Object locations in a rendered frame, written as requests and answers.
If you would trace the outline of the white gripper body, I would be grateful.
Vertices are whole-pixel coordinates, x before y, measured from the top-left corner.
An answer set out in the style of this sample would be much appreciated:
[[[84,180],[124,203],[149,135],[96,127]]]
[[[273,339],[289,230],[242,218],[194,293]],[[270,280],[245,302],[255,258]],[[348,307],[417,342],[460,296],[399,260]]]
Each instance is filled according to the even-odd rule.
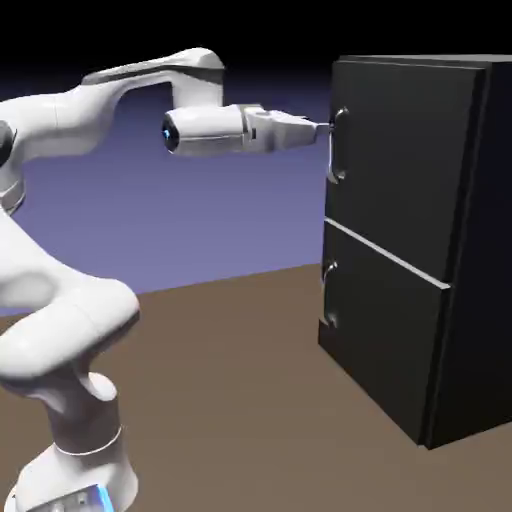
[[[270,148],[274,151],[312,145],[318,124],[282,111],[271,111]]]

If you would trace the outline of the long curved metal handle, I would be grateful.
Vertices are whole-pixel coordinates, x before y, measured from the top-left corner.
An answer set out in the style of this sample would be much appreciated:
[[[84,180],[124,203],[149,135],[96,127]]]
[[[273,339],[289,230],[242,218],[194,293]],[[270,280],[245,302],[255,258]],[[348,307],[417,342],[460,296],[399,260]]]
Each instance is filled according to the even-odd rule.
[[[346,107],[342,107],[329,121],[329,162],[327,168],[327,179],[330,183],[335,185],[345,178],[345,171],[337,168],[335,135],[337,127],[347,118],[348,113],[348,109]]]

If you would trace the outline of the tall black cabinet door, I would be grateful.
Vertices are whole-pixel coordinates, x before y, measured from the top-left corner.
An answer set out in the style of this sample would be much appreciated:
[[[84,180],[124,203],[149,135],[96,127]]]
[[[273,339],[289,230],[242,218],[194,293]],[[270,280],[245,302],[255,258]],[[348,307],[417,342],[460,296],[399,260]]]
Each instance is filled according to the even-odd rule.
[[[449,282],[460,189],[487,72],[477,64],[341,59],[333,66],[336,162],[326,215],[432,278]]]

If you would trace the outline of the black cabinet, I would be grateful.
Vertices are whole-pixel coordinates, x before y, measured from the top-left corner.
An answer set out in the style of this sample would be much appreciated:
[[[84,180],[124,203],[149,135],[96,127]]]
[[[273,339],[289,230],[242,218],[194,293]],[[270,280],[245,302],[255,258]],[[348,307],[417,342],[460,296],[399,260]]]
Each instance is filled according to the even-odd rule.
[[[473,63],[487,72],[471,163],[460,189],[449,282],[432,278],[328,218],[325,202],[324,225],[331,223],[450,288],[422,444],[433,449],[512,422],[512,56],[350,55],[336,62],[346,58]]]

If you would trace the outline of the short black cabinet door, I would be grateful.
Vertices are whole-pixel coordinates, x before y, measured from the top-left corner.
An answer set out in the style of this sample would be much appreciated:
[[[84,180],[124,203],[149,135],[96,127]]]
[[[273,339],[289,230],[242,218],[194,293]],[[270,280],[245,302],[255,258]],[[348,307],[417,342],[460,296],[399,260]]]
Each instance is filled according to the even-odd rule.
[[[337,327],[319,343],[417,444],[425,442],[449,286],[436,285],[369,245],[324,225],[326,306]]]

